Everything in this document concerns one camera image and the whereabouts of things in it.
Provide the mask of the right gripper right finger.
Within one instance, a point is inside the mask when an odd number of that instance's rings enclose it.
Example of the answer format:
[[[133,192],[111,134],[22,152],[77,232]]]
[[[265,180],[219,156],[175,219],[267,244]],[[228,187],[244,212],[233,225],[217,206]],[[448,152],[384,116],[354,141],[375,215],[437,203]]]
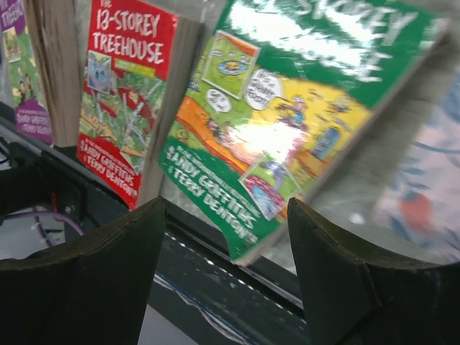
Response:
[[[313,344],[457,344],[459,265],[383,249],[292,198],[287,223]]]

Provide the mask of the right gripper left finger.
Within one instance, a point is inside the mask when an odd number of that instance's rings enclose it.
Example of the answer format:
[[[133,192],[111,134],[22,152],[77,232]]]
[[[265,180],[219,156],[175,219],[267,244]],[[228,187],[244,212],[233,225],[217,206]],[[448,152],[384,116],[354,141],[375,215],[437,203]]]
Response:
[[[136,344],[165,232],[154,199],[72,241],[1,261],[3,344]]]

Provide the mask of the green 104-Storey Treehouse book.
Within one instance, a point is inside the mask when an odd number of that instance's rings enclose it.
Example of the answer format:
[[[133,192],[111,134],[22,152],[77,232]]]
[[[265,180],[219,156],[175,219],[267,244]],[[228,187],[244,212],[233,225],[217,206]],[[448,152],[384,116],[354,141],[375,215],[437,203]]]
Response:
[[[228,1],[158,164],[249,265],[448,27],[405,1]]]

